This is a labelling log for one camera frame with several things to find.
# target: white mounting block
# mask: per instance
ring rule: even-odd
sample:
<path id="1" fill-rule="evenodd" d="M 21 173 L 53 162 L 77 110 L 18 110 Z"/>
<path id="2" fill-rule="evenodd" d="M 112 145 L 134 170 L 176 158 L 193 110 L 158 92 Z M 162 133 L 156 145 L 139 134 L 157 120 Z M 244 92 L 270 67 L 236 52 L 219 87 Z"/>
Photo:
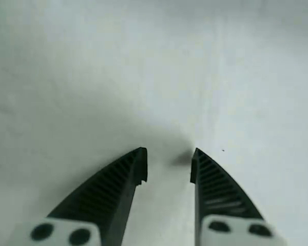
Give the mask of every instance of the white mounting block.
<path id="1" fill-rule="evenodd" d="M 286 246 L 265 221 L 224 215 L 204 217 L 200 237 L 201 246 Z"/>
<path id="2" fill-rule="evenodd" d="M 94 223 L 44 218 L 16 226 L 7 246 L 101 246 Z"/>

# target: black hole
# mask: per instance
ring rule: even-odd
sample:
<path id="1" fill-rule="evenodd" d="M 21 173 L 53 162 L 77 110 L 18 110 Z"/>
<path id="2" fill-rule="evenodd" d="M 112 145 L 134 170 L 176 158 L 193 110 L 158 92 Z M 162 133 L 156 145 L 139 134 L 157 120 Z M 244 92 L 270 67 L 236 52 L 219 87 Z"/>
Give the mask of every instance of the black hole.
<path id="1" fill-rule="evenodd" d="M 230 232 L 229 226 L 225 222 L 212 221 L 209 225 L 209 229 L 218 232 Z"/>
<path id="2" fill-rule="evenodd" d="M 252 224 L 250 228 L 248 229 L 248 232 L 252 234 L 256 234 L 258 236 L 263 236 L 263 237 L 272 237 L 272 233 L 270 230 L 265 227 L 264 225 L 261 224 Z"/>
<path id="3" fill-rule="evenodd" d="M 90 231 L 88 229 L 78 229 L 70 235 L 69 241 L 71 245 L 83 245 L 90 238 Z"/>
<path id="4" fill-rule="evenodd" d="M 31 238 L 34 241 L 41 241 L 51 235 L 53 231 L 53 225 L 49 223 L 40 224 L 31 232 Z"/>

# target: white surface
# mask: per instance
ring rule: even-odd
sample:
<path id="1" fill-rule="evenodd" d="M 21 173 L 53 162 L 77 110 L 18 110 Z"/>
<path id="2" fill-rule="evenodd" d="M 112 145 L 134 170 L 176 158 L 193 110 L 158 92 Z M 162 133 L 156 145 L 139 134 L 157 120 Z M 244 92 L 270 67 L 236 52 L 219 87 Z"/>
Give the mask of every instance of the white surface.
<path id="1" fill-rule="evenodd" d="M 43 240 L 34 241 L 30 234 L 37 226 L 49 223 L 53 225 L 51 235 Z M 83 246 L 101 246 L 101 238 L 98 227 L 94 223 L 76 220 L 42 218 L 18 224 L 10 238 L 7 246 L 71 246 L 69 237 L 78 229 L 86 229 L 90 232 L 89 240 Z"/>
<path id="2" fill-rule="evenodd" d="M 193 245 L 195 147 L 308 245 L 308 0 L 1 0 L 0 245 L 138 146 L 124 245 Z"/>
<path id="3" fill-rule="evenodd" d="M 209 229 L 211 222 L 224 222 L 230 232 L 218 232 Z M 269 229 L 272 237 L 258 236 L 248 232 L 252 224 L 262 225 Z M 230 216 L 210 215 L 202 220 L 201 246 L 286 246 L 284 239 L 278 235 L 275 228 L 261 219 L 243 219 Z"/>

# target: gray background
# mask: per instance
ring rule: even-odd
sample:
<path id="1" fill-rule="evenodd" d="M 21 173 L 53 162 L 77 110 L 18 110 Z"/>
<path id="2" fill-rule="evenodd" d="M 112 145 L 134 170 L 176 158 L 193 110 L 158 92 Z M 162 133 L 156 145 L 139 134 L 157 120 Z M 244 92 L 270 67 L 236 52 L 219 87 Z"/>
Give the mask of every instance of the gray background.
<path id="1" fill-rule="evenodd" d="M 138 146 L 123 245 L 194 245 L 195 147 L 308 245 L 308 0 L 1 0 L 0 245 Z"/>

